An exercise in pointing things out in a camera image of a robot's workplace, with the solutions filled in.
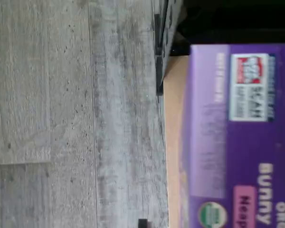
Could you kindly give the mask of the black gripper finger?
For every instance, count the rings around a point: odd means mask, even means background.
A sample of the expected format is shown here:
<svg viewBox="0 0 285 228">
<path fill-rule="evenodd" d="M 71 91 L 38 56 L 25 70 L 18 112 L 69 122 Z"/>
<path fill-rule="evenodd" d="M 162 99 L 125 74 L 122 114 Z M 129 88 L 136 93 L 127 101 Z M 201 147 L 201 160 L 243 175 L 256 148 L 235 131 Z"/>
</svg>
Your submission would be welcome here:
<svg viewBox="0 0 285 228">
<path fill-rule="evenodd" d="M 153 224 L 146 218 L 139 218 L 138 219 L 138 228 L 153 228 Z"/>
</svg>

